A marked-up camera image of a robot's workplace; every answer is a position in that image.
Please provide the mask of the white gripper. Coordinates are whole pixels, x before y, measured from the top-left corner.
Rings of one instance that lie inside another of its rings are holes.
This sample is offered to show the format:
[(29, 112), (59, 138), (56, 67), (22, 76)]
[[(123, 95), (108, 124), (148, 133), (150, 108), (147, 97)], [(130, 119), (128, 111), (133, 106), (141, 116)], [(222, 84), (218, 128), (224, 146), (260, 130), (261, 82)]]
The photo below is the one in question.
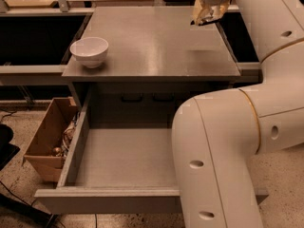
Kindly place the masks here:
[(218, 20), (222, 18), (229, 6), (230, 0), (195, 0), (192, 18), (193, 20), (203, 18)]

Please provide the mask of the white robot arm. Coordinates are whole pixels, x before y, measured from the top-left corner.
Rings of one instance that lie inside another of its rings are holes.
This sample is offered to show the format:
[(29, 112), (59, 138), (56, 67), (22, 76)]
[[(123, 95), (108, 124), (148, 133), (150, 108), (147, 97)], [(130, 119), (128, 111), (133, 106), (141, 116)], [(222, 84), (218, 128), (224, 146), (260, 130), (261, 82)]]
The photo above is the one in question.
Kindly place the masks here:
[[(203, 15), (219, 0), (198, 0)], [(236, 0), (263, 81), (198, 95), (178, 109), (172, 150), (186, 228), (263, 228), (246, 161), (304, 143), (300, 0)]]

